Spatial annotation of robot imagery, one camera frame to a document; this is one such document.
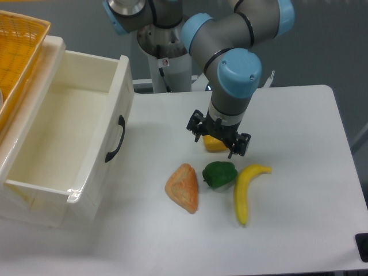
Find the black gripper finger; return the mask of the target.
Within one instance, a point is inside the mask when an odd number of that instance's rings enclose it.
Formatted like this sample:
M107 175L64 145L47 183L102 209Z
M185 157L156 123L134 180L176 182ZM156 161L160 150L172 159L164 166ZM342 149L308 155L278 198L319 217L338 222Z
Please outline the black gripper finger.
M229 145L229 155L230 159L233 155L244 156L248 150L251 135L248 133L237 133L233 138L230 139Z
M206 135L206 118L199 111L195 110L191 115L186 129L190 131L194 136L194 141L197 143L201 136Z

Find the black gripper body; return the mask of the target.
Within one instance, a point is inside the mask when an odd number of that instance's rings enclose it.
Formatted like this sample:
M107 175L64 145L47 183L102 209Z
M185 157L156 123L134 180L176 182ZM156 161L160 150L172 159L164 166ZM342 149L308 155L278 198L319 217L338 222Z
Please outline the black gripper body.
M201 136L211 136L217 140L222 141L227 147L237 147L238 142L238 128L240 121L234 125L225 125L224 120L214 120L207 112L204 121L201 124Z

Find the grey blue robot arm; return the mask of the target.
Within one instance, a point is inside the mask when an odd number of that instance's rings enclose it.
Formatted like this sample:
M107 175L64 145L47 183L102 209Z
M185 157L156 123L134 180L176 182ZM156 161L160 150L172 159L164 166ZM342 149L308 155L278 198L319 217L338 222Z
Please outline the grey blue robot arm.
M216 21L206 13L189 18L182 1L103 1L119 34L144 30L140 48L157 59L190 55L212 88L206 114L196 110L187 128L195 137L209 135L244 155L251 136L238 127L259 86L262 64L251 48L291 30L291 1L231 1L232 14Z

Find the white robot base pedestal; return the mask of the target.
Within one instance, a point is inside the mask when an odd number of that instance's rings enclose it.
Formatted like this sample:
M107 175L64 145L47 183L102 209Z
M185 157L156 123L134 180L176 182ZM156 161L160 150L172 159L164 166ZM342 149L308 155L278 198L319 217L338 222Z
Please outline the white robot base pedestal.
M192 59L188 53L175 58L147 58L154 93L191 91Z

